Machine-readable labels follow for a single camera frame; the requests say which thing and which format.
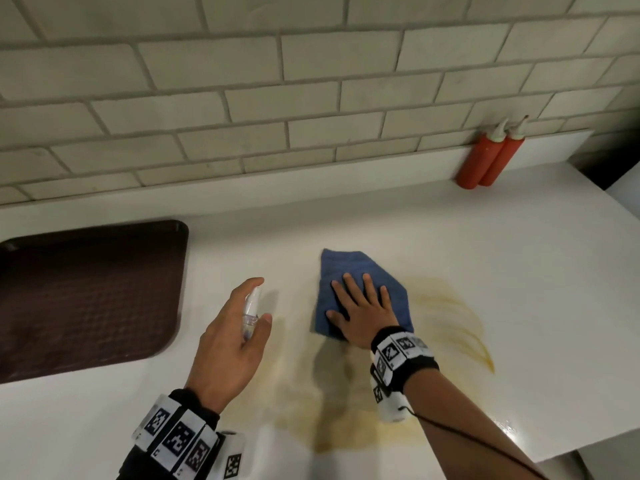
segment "hand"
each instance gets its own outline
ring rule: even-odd
[[[349,273],[345,273],[342,278],[351,296],[339,282],[332,281],[331,286],[338,295],[338,300],[349,313],[349,320],[335,310],[327,311],[326,317],[341,330],[344,338],[350,344],[361,349],[369,349],[381,329],[398,325],[396,315],[391,308],[389,291],[386,286],[380,287],[380,297],[382,298],[382,305],[380,305],[370,275],[362,275],[364,288],[367,292],[366,298]]]
[[[272,316],[265,313],[247,342],[243,338],[244,300],[264,278],[250,278],[231,291],[231,297],[200,337],[188,387],[202,405],[220,414],[249,384],[258,370],[271,334]]]

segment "bottle cap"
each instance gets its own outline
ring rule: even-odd
[[[260,286],[256,287],[249,293],[249,296],[244,300],[244,314],[251,317],[258,316],[258,302],[260,301],[260,293],[262,290]]]
[[[507,137],[507,133],[505,133],[504,128],[507,126],[508,122],[508,118],[501,120],[500,124],[495,127],[491,134],[487,133],[487,138],[494,143],[502,143]]]
[[[522,121],[520,122],[520,124],[518,124],[517,126],[514,126],[513,128],[509,129],[509,138],[511,139],[524,139],[525,138],[525,134],[524,134],[524,126],[527,124],[527,120],[529,119],[529,115],[526,115]]]

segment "cleaning rag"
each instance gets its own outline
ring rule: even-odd
[[[413,331],[411,315],[409,314],[409,299],[404,286],[378,266],[369,256],[360,251],[342,252],[325,249],[320,257],[320,266],[320,291],[318,291],[316,304],[316,333],[338,340],[345,340],[340,329],[329,322],[326,317],[327,310],[337,310],[347,320],[349,319],[347,310],[340,304],[333,288],[331,288],[331,281],[333,280],[344,285],[342,280],[344,273],[352,275],[361,290],[364,290],[362,275],[369,273],[376,290],[378,290],[378,299],[380,299],[380,286],[386,286],[398,323],[406,330]]]

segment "white countertop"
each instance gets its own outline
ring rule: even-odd
[[[366,354],[309,332],[325,247],[361,250],[405,284],[444,372],[534,461],[640,427],[640,221],[567,164],[473,192],[434,182],[183,221],[172,345],[0,386],[4,479],[113,479],[153,400],[184,384],[231,288],[256,275],[273,336],[257,379],[223,414],[248,434],[243,473],[442,477],[416,422],[376,423]]]

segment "spray bottle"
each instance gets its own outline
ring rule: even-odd
[[[507,122],[507,118],[503,119],[491,134],[484,133],[480,137],[456,176],[456,183],[460,187],[467,190],[476,188],[502,149],[506,137],[504,127]]]
[[[242,317],[242,334],[245,340],[253,335],[253,329],[258,322],[258,302],[260,301],[260,286],[254,288],[244,300],[244,314]]]
[[[509,129],[507,138],[504,140],[504,145],[502,145],[500,153],[498,153],[498,156],[496,156],[489,169],[480,179],[480,185],[484,187],[492,185],[496,181],[502,170],[504,170],[504,167],[507,166],[507,163],[509,163],[512,156],[514,156],[519,147],[522,146],[525,138],[524,126],[527,124],[528,119],[529,116],[525,116],[519,125]]]

